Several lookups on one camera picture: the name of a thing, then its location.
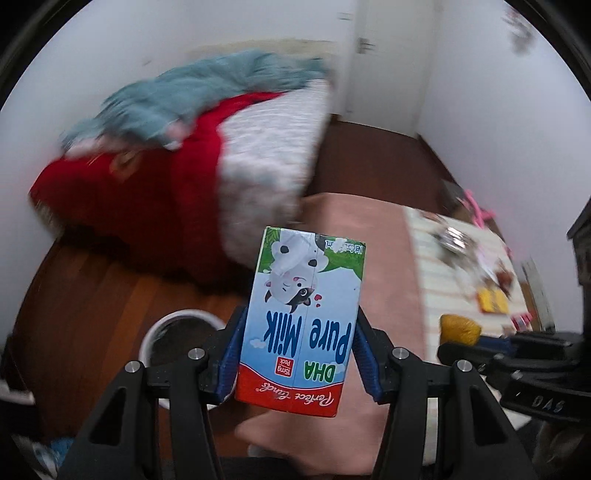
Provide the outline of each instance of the wooden floor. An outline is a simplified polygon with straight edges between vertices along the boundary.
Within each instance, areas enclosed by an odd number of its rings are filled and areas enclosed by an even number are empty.
[[[417,140],[337,122],[329,126],[309,193],[350,193],[439,211],[440,176],[440,167]],[[14,356],[35,394],[48,438],[76,434],[104,387],[137,358],[144,334],[159,318],[191,308],[227,320],[248,298],[248,276],[204,291],[187,278],[127,267],[102,249],[68,240],[55,244],[18,316]],[[245,455],[246,445],[233,430],[254,413],[231,402],[213,414],[221,455]],[[162,420],[165,432],[166,415]],[[168,440],[162,444],[169,457]]]

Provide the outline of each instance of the teal blanket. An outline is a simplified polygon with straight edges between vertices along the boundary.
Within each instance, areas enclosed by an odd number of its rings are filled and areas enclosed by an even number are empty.
[[[64,150],[103,133],[169,149],[179,147],[167,129],[181,120],[188,127],[221,100],[249,92],[284,92],[324,77],[321,59],[294,60],[261,50],[204,59],[123,87],[101,112],[62,137]]]

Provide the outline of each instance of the red blanket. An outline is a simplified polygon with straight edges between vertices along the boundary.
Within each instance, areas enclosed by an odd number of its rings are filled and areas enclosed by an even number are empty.
[[[200,283],[223,279],[229,260],[219,235],[218,125],[280,93],[249,93],[221,102],[196,122],[180,150],[135,157],[102,154],[49,164],[31,188],[33,202],[68,223],[126,242],[134,259],[159,270],[184,268]]]

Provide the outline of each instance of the white door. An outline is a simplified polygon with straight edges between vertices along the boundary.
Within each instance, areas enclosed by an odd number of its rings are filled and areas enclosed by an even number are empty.
[[[359,0],[345,120],[414,136],[441,0]]]

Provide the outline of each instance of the metal screw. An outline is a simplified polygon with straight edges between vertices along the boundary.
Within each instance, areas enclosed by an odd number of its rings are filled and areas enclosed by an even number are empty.
[[[191,348],[187,354],[191,360],[200,360],[205,356],[203,348]]]
[[[398,360],[404,360],[408,358],[408,350],[402,348],[401,346],[397,346],[394,350],[392,350],[392,356],[394,358],[398,358]]]
[[[130,374],[134,374],[141,367],[142,367],[142,364],[141,363],[139,363],[137,360],[132,360],[131,362],[127,362],[127,364],[125,365],[125,371],[128,372],[128,373],[130,373]]]
[[[458,360],[456,365],[462,372],[472,370],[472,364],[468,360]]]

